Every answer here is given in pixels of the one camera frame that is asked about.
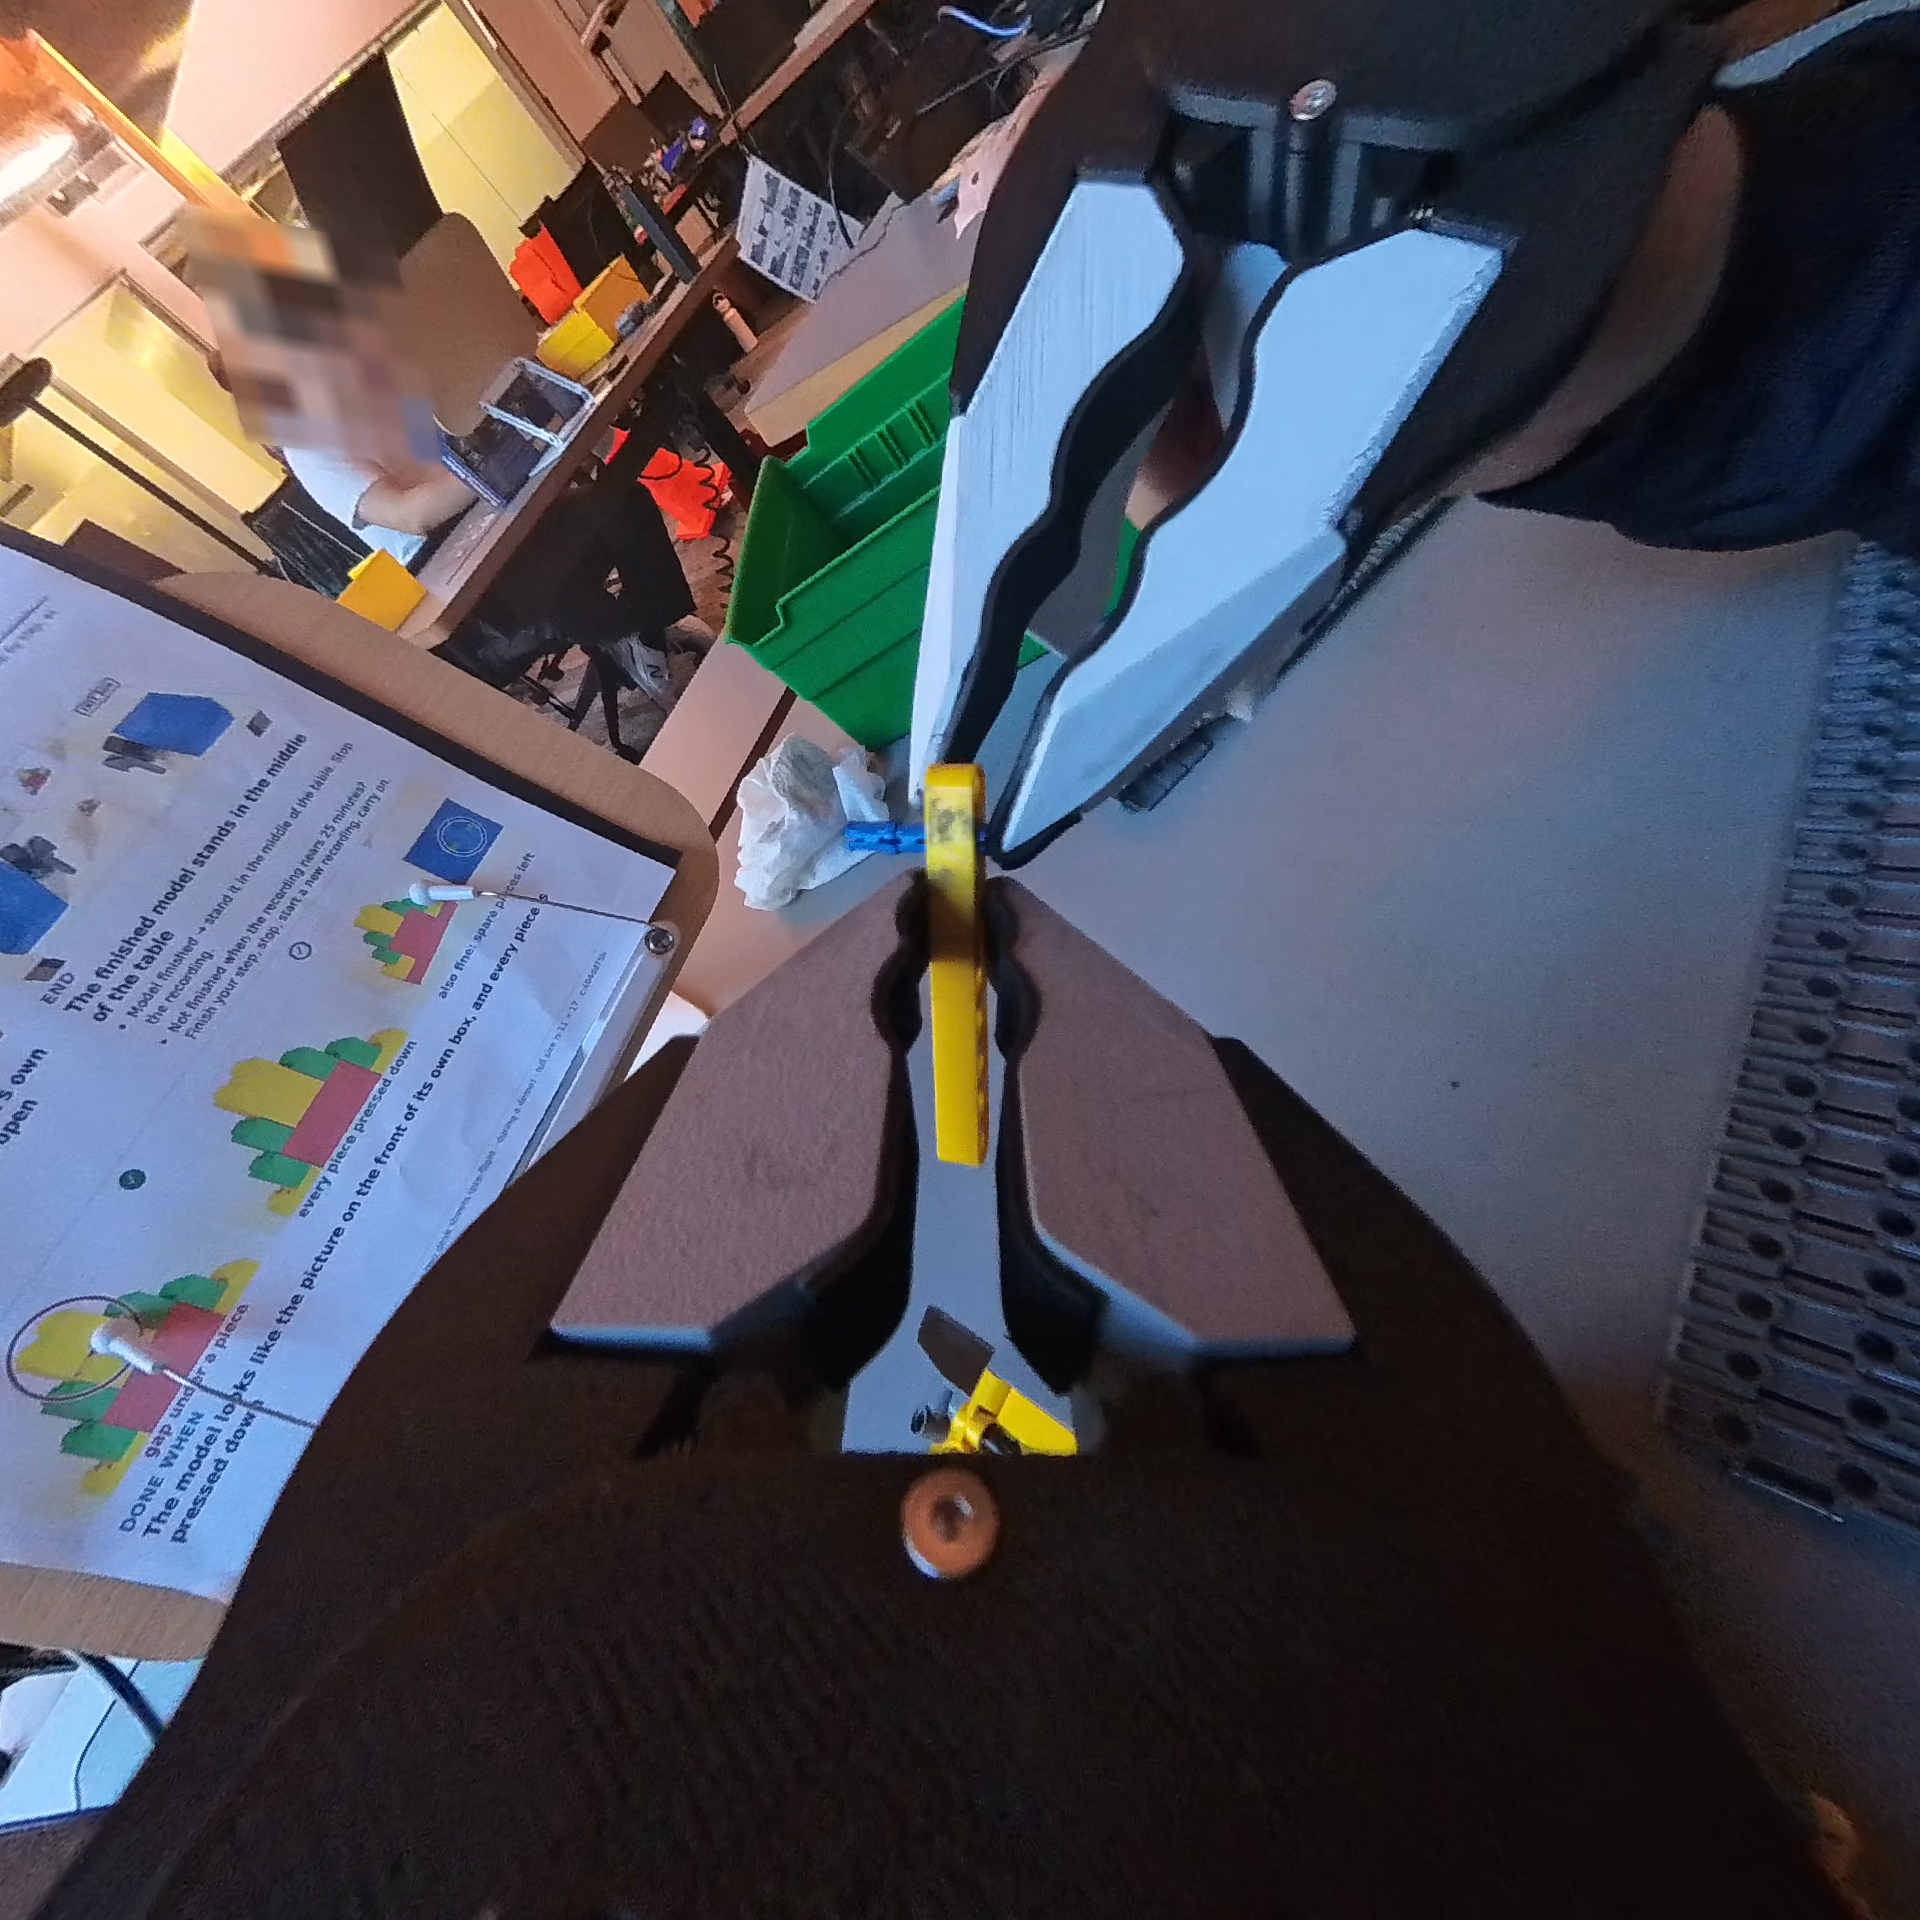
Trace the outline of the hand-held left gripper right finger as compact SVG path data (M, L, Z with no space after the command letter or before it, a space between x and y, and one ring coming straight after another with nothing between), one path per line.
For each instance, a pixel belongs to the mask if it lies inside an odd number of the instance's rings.
M1001 1321L1047 1386L1343 1356L1354 1319L1210 1033L989 881Z

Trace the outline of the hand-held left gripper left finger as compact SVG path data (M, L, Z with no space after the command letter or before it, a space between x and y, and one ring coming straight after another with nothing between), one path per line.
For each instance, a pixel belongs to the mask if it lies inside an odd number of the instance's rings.
M858 1372L904 1312L923 878L892 878L691 1044L555 1338Z

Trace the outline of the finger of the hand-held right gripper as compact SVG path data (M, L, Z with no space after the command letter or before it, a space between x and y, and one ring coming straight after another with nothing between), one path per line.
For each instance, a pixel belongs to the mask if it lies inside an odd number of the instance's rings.
M1116 610L1031 715L992 862L1025 865L1277 685L1349 573L1360 483L1497 269L1496 243L1403 229L1269 288L1209 472L1147 525Z
M946 422L912 786L977 761L1027 634L1067 654L1109 607L1127 495L1195 345L1199 294L1162 183L1075 183Z

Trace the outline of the long yellow perforated beam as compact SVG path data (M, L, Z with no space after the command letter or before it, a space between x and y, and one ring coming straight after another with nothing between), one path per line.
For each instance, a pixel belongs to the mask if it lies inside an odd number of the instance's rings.
M923 774L923 903L933 1151L983 1165L989 1154L987 781L977 762Z

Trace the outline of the yellow black toy car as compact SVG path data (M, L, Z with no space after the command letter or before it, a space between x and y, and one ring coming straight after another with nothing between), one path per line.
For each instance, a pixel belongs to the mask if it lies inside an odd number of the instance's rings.
M1075 1456L1076 1436L1050 1410L1025 1397L999 1369L983 1334L939 1307L928 1307L916 1346L946 1395L912 1412L912 1436L928 1454Z

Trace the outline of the green plastic bin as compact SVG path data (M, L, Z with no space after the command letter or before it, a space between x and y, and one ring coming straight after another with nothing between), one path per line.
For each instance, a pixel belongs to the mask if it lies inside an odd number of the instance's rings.
M1001 425L1031 409L1043 490L1050 436L1098 362L1076 322L1040 341L1040 319L1059 315L1010 322L1010 359L997 351L971 400ZM759 465L732 582L732 643L864 748L912 730L960 327L962 300L950 300L814 419L794 461ZM1067 598L1067 643L1112 610L1135 543L1116 514L1105 582Z

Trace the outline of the person's right hand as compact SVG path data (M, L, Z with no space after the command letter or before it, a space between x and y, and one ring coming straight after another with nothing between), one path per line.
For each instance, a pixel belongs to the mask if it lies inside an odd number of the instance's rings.
M1448 495L1491 495L1536 481L1671 364L1714 308L1741 183L1741 130L1724 108L1704 108L1679 139L1638 243L1576 362L1515 433L1451 481Z

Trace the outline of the black white printed sign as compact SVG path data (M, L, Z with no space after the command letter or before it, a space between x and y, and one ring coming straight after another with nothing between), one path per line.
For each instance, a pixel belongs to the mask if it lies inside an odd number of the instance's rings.
M801 178L766 166L759 157L745 158L735 241L737 256L759 281L814 304L854 254L862 230L862 220Z

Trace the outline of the crumpled white tissue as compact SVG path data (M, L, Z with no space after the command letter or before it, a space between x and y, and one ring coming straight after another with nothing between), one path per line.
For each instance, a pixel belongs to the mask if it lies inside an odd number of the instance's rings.
M887 781L862 748L829 754L788 734L737 784L737 868L745 907L782 909L802 890L851 872L872 852L850 826L887 826Z

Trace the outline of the red plastic part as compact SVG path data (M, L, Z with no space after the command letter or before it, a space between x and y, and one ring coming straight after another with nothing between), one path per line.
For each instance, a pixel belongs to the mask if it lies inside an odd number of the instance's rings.
M673 539L703 543L716 535L716 523L732 502L732 465L659 444L640 470L640 487L656 502Z

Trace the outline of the yellow storage bin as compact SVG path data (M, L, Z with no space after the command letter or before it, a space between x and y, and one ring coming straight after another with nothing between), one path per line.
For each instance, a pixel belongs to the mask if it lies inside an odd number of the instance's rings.
M645 308L645 285L634 261L616 254L555 319L535 359L563 377L588 377L619 341L619 322Z

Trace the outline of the orange storage bin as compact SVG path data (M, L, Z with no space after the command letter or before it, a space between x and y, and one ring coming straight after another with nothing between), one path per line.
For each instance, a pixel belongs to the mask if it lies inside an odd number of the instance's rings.
M517 285L517 294L526 300L526 308L533 308L542 327L557 327L585 289L562 243L542 220L535 220L533 230L517 241L505 269Z

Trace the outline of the clear plastic box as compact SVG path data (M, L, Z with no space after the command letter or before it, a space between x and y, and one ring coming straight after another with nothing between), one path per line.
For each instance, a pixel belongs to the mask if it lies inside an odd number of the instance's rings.
M486 506L505 510L572 444L594 393L546 362L517 355L477 405L469 429L440 429L440 465Z

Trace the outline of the small yellow bin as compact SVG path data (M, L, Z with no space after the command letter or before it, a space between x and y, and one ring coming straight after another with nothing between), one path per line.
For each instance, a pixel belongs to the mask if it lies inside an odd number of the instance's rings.
M336 605L385 634L398 634L424 605L424 586L391 551L373 549L362 560L352 560Z

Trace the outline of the black monitor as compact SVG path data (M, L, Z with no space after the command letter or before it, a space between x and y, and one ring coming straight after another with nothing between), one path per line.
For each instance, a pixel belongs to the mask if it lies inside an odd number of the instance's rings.
M398 288L403 254L440 220L385 55L364 59L285 130L276 157L305 229L325 235L343 278Z

